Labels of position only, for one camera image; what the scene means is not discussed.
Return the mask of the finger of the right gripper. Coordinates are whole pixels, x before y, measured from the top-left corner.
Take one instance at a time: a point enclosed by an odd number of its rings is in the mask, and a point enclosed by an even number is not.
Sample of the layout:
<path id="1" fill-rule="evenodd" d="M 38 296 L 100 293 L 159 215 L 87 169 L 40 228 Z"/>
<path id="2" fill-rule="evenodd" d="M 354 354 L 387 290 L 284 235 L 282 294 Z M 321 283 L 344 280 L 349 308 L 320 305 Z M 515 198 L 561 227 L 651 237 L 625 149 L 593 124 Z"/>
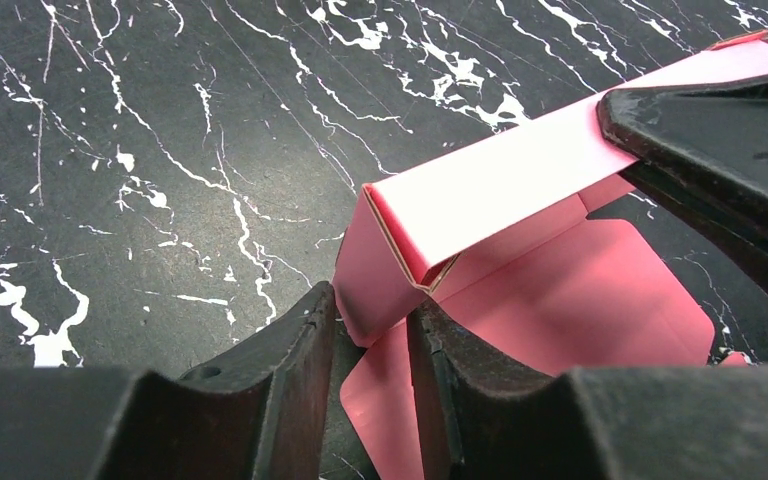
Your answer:
<path id="1" fill-rule="evenodd" d="M 597 104 L 602 136 L 703 215 L 768 241 L 768 74 L 617 88 Z"/>
<path id="2" fill-rule="evenodd" d="M 737 226 L 663 173 L 641 162 L 620 176 L 713 243 L 768 296 L 768 241 Z"/>

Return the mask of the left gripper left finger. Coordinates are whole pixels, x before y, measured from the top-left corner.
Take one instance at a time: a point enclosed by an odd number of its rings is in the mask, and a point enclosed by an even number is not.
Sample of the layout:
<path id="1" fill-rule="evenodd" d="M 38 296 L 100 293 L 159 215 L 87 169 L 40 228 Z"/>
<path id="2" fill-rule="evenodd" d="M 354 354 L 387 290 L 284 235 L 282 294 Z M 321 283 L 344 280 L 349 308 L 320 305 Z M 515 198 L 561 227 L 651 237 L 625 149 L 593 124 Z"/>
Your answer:
<path id="1" fill-rule="evenodd" d="M 125 368 L 0 368 L 0 479 L 314 479 L 333 287 L 178 379 Z"/>

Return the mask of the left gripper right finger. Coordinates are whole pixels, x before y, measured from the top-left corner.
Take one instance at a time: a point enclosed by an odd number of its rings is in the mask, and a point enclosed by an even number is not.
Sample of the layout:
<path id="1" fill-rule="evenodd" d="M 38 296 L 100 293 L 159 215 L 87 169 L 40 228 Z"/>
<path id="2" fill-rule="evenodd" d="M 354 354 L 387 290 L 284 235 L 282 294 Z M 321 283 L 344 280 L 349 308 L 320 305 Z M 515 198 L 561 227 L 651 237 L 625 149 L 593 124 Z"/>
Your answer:
<path id="1" fill-rule="evenodd" d="M 554 378 L 434 302 L 406 325 L 428 479 L 768 479 L 768 365 Z"/>

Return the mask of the pink paper box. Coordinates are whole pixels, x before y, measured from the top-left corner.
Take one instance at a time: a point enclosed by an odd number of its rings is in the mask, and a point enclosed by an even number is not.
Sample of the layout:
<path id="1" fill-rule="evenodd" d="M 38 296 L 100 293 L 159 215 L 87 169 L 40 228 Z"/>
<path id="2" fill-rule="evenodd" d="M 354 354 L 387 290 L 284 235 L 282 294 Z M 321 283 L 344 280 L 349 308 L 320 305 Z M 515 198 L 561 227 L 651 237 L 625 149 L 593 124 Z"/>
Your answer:
<path id="1" fill-rule="evenodd" d="M 406 325 L 427 301 L 554 378 L 575 367 L 755 366 L 735 350 L 711 364 L 702 308 L 631 223 L 593 217 L 639 190 L 620 172 L 643 163 L 602 136 L 596 107 L 617 88 L 766 74 L 768 31 L 744 34 L 363 187 L 333 284 L 364 349 L 341 403 L 381 478 L 428 479 Z"/>

